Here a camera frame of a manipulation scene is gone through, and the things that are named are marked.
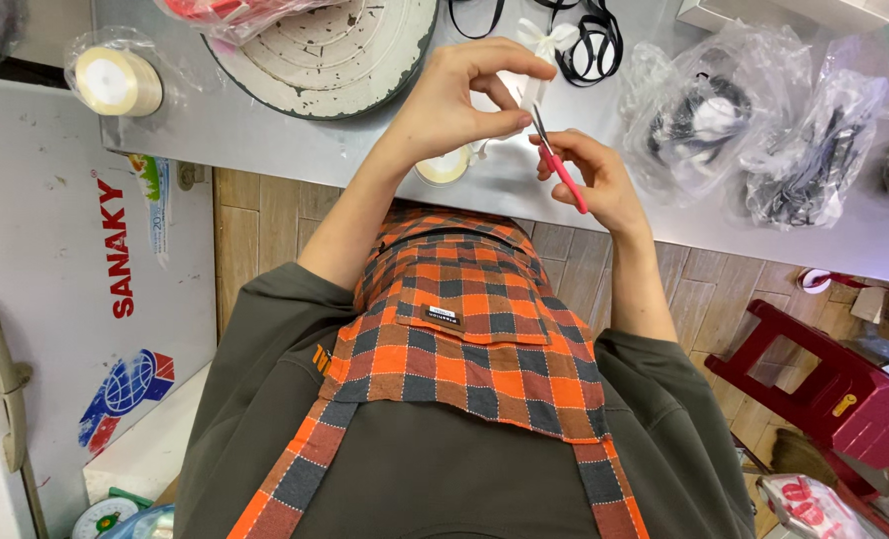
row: hand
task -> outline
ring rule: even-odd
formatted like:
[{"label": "hand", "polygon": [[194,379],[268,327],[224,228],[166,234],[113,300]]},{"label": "hand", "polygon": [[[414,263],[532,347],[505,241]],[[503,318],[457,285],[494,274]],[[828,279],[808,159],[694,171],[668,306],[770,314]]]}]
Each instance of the hand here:
[{"label": "hand", "polygon": [[[531,135],[531,143],[541,142],[536,134]],[[587,209],[616,236],[651,236],[651,226],[644,214],[641,201],[637,198],[634,185],[628,177],[621,157],[614,150],[587,136],[577,129],[549,132],[551,149],[562,161],[571,161],[578,166],[587,187],[578,186]],[[537,179],[551,178],[548,164],[541,159],[537,164]],[[559,202],[577,205],[571,190],[559,183],[551,190],[551,196]]]},{"label": "hand", "polygon": [[[528,127],[531,113],[518,108],[496,75],[503,70],[543,80],[558,73],[523,45],[503,37],[438,47],[381,142],[388,151],[400,153],[410,168],[469,142]],[[486,93],[501,111],[475,109],[472,91]]]}]

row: scissors handle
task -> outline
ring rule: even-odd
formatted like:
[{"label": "scissors handle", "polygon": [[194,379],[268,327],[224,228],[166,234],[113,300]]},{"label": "scissors handle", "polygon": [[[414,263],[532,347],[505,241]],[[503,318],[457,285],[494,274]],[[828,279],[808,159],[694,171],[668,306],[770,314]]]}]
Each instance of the scissors handle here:
[{"label": "scissors handle", "polygon": [[587,202],[584,202],[584,198],[581,196],[581,191],[578,191],[578,185],[574,182],[574,179],[571,178],[571,175],[564,169],[564,163],[561,162],[561,158],[545,148],[543,142],[537,147],[537,151],[541,154],[541,158],[544,159],[544,162],[548,164],[548,168],[558,173],[558,178],[561,178],[564,185],[567,185],[567,188],[571,190],[571,194],[574,195],[574,198],[578,201],[578,213],[582,215],[586,214]]}]

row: broom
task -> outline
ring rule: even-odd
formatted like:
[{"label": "broom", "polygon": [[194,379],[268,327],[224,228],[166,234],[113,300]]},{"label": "broom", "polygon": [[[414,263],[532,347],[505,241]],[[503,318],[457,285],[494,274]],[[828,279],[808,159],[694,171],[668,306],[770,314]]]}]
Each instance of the broom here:
[{"label": "broom", "polygon": [[846,462],[834,455],[834,452],[817,449],[805,435],[787,429],[778,429],[777,440],[774,442],[771,454],[770,466],[774,469],[774,473],[808,476],[826,484],[834,489],[844,504],[857,511],[860,516],[870,521],[889,537],[889,523],[861,500],[845,482],[840,481],[840,477],[828,459],[834,461],[837,465],[836,469],[841,473],[846,473],[849,478],[859,480],[870,491],[874,493],[876,491],[863,478],[860,478]]}]

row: olive green shirt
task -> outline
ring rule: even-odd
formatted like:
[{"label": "olive green shirt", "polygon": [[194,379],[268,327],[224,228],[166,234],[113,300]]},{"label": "olive green shirt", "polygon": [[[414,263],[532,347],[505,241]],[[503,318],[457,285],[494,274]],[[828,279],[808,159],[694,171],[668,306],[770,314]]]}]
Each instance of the olive green shirt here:
[{"label": "olive green shirt", "polygon": [[[353,295],[286,264],[242,287],[202,393],[176,537],[224,538],[324,377],[313,360]],[[752,538],[752,506],[710,386],[676,343],[594,343],[606,419],[652,537]],[[361,405],[293,537],[599,537],[571,446],[437,403]]]}]

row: apron pocket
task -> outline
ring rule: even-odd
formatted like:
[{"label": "apron pocket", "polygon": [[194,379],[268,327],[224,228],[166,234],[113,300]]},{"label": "apron pocket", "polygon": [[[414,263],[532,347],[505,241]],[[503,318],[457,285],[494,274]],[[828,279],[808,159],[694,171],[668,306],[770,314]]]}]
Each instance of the apron pocket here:
[{"label": "apron pocket", "polygon": [[474,344],[548,344],[534,282],[514,272],[417,264],[402,279],[398,323]]}]

